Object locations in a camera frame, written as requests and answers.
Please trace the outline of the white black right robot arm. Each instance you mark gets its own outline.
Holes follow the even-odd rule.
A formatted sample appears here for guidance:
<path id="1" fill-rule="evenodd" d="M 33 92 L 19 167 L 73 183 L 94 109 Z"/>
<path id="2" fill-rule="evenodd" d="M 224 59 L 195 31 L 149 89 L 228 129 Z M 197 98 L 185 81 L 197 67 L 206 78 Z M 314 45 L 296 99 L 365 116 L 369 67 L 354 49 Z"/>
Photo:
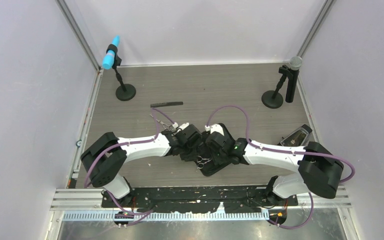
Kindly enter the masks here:
<path id="1" fill-rule="evenodd" d="M 344 165 L 317 142 L 282 146 L 234 139 L 221 123 L 206 126 L 202 134 L 216 165 L 265 165 L 291 171 L 286 176 L 273 176 L 267 184 L 264 195 L 271 205 L 308 192 L 325 199 L 336 197 Z"/>

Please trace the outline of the black zip tool case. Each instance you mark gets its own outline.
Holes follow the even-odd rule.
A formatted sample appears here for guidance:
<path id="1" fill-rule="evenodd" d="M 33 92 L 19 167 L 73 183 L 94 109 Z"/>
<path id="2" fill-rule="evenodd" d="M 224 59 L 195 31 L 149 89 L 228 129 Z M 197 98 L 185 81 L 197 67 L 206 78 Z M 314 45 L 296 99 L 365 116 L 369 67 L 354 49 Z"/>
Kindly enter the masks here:
<path id="1" fill-rule="evenodd" d="M 198 156 L 202 156 L 203 158 L 211 158 L 210 150 L 205 144 L 199 145 L 197 150 L 198 150 Z M 228 165 L 230 165 L 230 164 L 215 165 L 213 160 L 212 160 L 211 162 L 206 164 L 203 169 L 198 169 L 198 170 L 201 171 L 201 173 L 205 177 L 210 177 L 210 176 L 214 175 L 215 173 L 219 172 L 220 170 L 222 170 L 223 168 L 227 167 Z"/>

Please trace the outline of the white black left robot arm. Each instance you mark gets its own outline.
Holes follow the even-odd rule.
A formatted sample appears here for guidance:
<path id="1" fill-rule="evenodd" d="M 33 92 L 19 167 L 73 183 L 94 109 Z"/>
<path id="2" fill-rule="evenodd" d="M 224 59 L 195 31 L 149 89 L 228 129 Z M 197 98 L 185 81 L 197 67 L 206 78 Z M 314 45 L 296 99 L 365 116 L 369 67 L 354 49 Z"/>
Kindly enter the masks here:
<path id="1" fill-rule="evenodd" d="M 183 161 L 194 161 L 201 143 L 201 132 L 190 123 L 148 137 L 122 138 L 116 137 L 113 132 L 106 132 L 80 156 L 89 179 L 86 185 L 104 188 L 121 207 L 128 207 L 134 197 L 130 184 L 119 173 L 123 164 L 147 157 L 166 156 L 180 156 Z"/>

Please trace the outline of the silver thinning scissors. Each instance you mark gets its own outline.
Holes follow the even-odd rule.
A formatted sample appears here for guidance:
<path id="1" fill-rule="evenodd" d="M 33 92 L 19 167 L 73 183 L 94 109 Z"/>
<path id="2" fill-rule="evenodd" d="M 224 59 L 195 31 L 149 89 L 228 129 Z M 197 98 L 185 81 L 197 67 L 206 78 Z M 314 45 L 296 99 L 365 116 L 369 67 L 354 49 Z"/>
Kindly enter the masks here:
<path id="1" fill-rule="evenodd" d="M 177 128 L 178 128 L 178 123 L 173 121 L 172 119 L 170 119 L 169 117 L 167 118 L 170 122 L 170 124 L 168 123 L 164 123 L 162 120 L 159 120 L 159 119 L 156 119 L 156 121 L 162 125 L 162 127 L 165 129 L 165 130 L 170 130 L 170 131 L 175 131 Z"/>

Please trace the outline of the silver hair scissors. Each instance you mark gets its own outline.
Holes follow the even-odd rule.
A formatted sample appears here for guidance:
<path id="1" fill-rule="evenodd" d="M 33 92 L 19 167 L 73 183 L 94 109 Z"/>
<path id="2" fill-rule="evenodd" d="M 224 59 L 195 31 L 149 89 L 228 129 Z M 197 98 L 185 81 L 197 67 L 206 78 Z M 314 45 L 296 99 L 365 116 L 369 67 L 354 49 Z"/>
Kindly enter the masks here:
<path id="1" fill-rule="evenodd" d="M 205 158 L 202 156 L 198 156 L 195 163 L 198 170 L 201 170 L 204 168 L 204 166 L 212 161 L 211 158 Z"/>

